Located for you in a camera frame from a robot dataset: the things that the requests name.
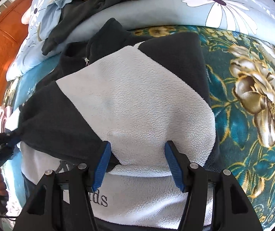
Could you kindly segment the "black and white fleece jacket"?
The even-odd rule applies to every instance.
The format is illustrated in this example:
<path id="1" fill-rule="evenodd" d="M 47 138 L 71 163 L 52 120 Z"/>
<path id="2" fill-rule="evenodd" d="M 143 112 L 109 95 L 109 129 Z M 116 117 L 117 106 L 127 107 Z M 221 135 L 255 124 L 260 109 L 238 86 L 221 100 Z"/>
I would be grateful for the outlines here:
<path id="1" fill-rule="evenodd" d="M 90 194 L 100 229 L 177 229 L 187 196 L 165 143 L 211 169 L 218 150 L 198 34 L 138 36 L 109 19 L 88 42 L 66 46 L 21 108 L 19 127 L 27 183 L 93 161 L 108 141 L 107 173 Z"/>

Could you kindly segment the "pink folded blanket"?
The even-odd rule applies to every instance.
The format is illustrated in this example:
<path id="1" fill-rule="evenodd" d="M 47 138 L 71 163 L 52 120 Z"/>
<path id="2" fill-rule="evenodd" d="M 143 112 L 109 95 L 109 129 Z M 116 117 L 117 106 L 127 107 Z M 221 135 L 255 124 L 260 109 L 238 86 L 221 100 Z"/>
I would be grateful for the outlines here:
<path id="1" fill-rule="evenodd" d="M 0 133 L 5 132 L 5 124 L 7 118 L 11 116 L 13 108 L 11 106 L 0 106 Z"/>

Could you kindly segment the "pink floral pillow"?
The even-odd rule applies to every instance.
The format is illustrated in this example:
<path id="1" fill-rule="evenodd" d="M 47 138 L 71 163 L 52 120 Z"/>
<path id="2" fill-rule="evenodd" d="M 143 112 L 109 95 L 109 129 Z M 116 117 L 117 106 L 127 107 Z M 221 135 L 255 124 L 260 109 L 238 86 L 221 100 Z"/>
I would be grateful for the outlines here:
<path id="1" fill-rule="evenodd" d="M 30 19 L 32 17 L 31 7 L 29 7 L 25 13 L 22 15 L 21 23 L 22 24 L 28 24 L 30 22 Z"/>

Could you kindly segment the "teal floral bed blanket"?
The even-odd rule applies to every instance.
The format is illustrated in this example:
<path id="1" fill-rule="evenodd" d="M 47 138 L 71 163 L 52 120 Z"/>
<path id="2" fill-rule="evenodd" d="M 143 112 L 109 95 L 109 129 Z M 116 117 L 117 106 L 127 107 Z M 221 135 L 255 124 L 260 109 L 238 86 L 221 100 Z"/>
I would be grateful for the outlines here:
<path id="1" fill-rule="evenodd" d="M 275 77 L 275 46 L 238 32 L 200 26 L 162 26 L 125 31 L 101 29 L 103 42 L 194 32 L 200 37 L 212 110 L 220 141 L 220 160 L 228 165 L 253 203 L 264 230 L 275 230 L 275 94 L 262 68 Z M 240 90 L 245 80 L 262 74 L 266 92 Z"/>

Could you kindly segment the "dark grey garment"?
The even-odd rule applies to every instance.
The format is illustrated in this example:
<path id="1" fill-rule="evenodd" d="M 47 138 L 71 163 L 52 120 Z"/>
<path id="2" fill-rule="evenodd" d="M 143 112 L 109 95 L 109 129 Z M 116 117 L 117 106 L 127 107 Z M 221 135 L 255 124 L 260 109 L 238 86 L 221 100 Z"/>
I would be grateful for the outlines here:
<path id="1" fill-rule="evenodd" d="M 64 6 L 60 22 L 54 27 L 42 46 L 42 54 L 48 55 L 64 42 L 71 32 L 94 14 L 127 0 L 73 0 Z"/>

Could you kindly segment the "light blue shirt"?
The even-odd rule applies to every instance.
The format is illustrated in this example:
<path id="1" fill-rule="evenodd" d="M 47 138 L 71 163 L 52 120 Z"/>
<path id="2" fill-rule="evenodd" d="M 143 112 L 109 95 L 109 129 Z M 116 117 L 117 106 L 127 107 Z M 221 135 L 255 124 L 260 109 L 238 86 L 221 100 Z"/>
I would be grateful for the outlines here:
<path id="1" fill-rule="evenodd" d="M 62 8 L 72 0 L 32 0 L 28 38 L 42 41 L 59 23 Z"/>

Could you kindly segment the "light blue floral duvet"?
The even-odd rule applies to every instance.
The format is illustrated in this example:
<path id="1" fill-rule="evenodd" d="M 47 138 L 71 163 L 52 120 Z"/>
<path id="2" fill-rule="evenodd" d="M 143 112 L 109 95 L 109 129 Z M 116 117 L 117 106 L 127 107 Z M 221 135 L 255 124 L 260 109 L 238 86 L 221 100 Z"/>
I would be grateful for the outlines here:
<path id="1" fill-rule="evenodd" d="M 90 39 L 104 24 L 115 18 L 124 28 L 190 25 L 236 31 L 275 45 L 275 2 L 273 0 L 135 0 L 106 8 L 79 24 L 53 51 L 60 53 L 66 44 Z M 6 73 L 11 81 L 46 60 L 45 40 L 24 39 Z"/>

